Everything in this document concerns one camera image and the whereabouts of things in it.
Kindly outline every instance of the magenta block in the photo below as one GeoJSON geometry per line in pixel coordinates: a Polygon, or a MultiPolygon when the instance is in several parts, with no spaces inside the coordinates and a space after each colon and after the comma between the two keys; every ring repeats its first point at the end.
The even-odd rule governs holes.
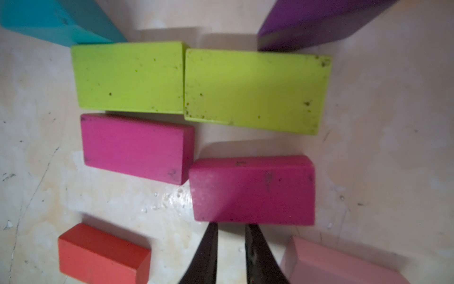
{"type": "Polygon", "coordinates": [[[194,128],[117,115],[80,116],[85,164],[183,184],[194,160],[194,128]]]}
{"type": "Polygon", "coordinates": [[[303,155],[200,159],[189,183],[197,221],[314,224],[315,169],[303,155]]]}
{"type": "Polygon", "coordinates": [[[281,269],[291,284],[410,284],[400,273],[293,237],[281,269]]]}

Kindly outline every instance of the rectangular block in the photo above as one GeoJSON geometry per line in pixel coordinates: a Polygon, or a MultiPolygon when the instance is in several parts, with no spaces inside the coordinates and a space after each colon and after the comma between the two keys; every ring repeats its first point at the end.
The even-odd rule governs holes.
{"type": "Polygon", "coordinates": [[[189,183],[197,221],[314,224],[315,169],[303,155],[200,159],[189,183]]]}
{"type": "Polygon", "coordinates": [[[73,46],[79,106],[183,114],[185,49],[182,42],[73,46]]]}
{"type": "Polygon", "coordinates": [[[146,284],[151,250],[84,224],[58,239],[60,271],[90,284],[146,284]]]}
{"type": "Polygon", "coordinates": [[[410,284],[400,273],[292,237],[281,262],[291,284],[410,284]]]}
{"type": "Polygon", "coordinates": [[[104,115],[80,116],[85,164],[181,185],[194,160],[194,128],[104,115]]]}
{"type": "Polygon", "coordinates": [[[93,0],[0,0],[0,21],[6,29],[68,47],[127,41],[93,0]]]}
{"type": "Polygon", "coordinates": [[[258,49],[293,51],[352,35],[397,0],[277,0],[258,32],[258,49]]]}
{"type": "Polygon", "coordinates": [[[186,52],[185,119],[316,135],[329,56],[186,52]]]}

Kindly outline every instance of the red block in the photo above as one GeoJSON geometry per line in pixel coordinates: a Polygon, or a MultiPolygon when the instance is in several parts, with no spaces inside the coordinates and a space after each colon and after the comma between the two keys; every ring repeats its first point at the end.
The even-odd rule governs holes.
{"type": "Polygon", "coordinates": [[[90,284],[146,284],[151,250],[84,224],[58,239],[60,271],[90,284]]]}
{"type": "Polygon", "coordinates": [[[80,116],[87,166],[182,185],[194,161],[194,128],[118,115],[80,116]]]}
{"type": "Polygon", "coordinates": [[[315,169],[303,155],[200,159],[189,170],[189,182],[197,221],[315,221],[315,169]]]}
{"type": "Polygon", "coordinates": [[[281,268],[291,284],[410,284],[400,273],[293,237],[281,268]]]}

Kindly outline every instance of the teal block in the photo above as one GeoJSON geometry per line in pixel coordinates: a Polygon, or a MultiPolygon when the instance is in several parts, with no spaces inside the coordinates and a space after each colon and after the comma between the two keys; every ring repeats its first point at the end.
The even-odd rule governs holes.
{"type": "Polygon", "coordinates": [[[127,41],[93,0],[0,0],[0,24],[68,47],[127,41]]]}

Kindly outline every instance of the crack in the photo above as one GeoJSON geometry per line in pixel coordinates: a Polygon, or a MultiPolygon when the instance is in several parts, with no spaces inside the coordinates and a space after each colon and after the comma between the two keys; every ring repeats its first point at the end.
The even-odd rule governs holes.
{"type": "Polygon", "coordinates": [[[57,149],[55,149],[54,153],[52,154],[52,157],[50,157],[50,160],[49,160],[49,162],[47,163],[46,170],[44,171],[44,174],[43,174],[43,176],[41,177],[41,180],[39,181],[38,186],[36,187],[34,193],[32,194],[29,203],[28,203],[27,206],[25,207],[25,211],[24,211],[24,214],[22,214],[22,217],[24,217],[24,216],[25,216],[25,213],[27,213],[28,207],[30,206],[31,202],[33,201],[33,198],[35,197],[36,192],[38,192],[38,189],[39,189],[39,187],[41,186],[41,183],[43,182],[44,177],[45,177],[46,174],[47,174],[47,171],[49,170],[50,163],[52,162],[52,159],[54,158],[55,153],[57,153],[58,149],[60,149],[60,146],[58,146],[57,149]]]}
{"type": "Polygon", "coordinates": [[[10,270],[8,272],[8,283],[10,284],[11,283],[11,271],[13,270],[13,263],[14,263],[14,251],[16,250],[16,245],[17,245],[17,233],[19,232],[19,225],[20,225],[20,220],[21,220],[21,211],[22,211],[22,207],[24,206],[24,200],[22,199],[22,202],[20,203],[20,209],[19,209],[19,218],[17,219],[17,226],[16,226],[16,233],[15,233],[15,237],[14,237],[14,246],[13,246],[13,252],[11,253],[11,264],[10,264],[10,270]]]}
{"type": "Polygon", "coordinates": [[[342,227],[344,226],[345,216],[347,215],[348,211],[350,211],[350,209],[346,208],[345,212],[344,212],[344,216],[342,217],[342,222],[340,223],[339,234],[337,235],[336,246],[339,244],[339,238],[341,237],[342,227]]]}
{"type": "Polygon", "coordinates": [[[325,137],[323,138],[323,142],[326,141],[326,139],[328,138],[328,135],[330,134],[330,132],[331,132],[331,129],[326,133],[325,137]]]}

